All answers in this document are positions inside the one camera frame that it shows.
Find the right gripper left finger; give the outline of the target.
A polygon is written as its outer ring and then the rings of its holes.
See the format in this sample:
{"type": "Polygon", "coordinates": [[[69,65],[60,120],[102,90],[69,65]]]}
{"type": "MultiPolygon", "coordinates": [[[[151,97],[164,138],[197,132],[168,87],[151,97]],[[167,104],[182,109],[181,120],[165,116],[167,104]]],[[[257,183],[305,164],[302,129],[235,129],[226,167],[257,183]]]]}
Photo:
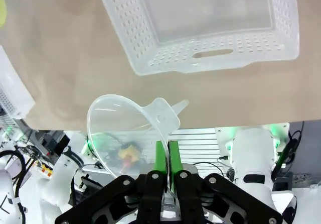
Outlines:
{"type": "Polygon", "coordinates": [[[55,223],[117,223],[137,212],[135,223],[160,223],[167,188],[167,160],[161,141],[155,145],[154,169],[137,179],[122,175],[70,210],[55,223]]]}

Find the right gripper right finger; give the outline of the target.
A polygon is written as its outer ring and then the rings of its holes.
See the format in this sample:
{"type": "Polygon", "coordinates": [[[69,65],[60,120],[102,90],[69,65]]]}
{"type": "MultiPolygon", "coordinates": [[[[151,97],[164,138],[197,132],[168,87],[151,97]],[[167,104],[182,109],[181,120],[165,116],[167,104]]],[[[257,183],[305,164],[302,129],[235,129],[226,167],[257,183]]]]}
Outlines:
{"type": "Polygon", "coordinates": [[[202,178],[183,169],[177,141],[168,142],[170,170],[183,223],[207,223],[204,211],[223,223],[283,223],[282,215],[223,176],[202,178]]]}

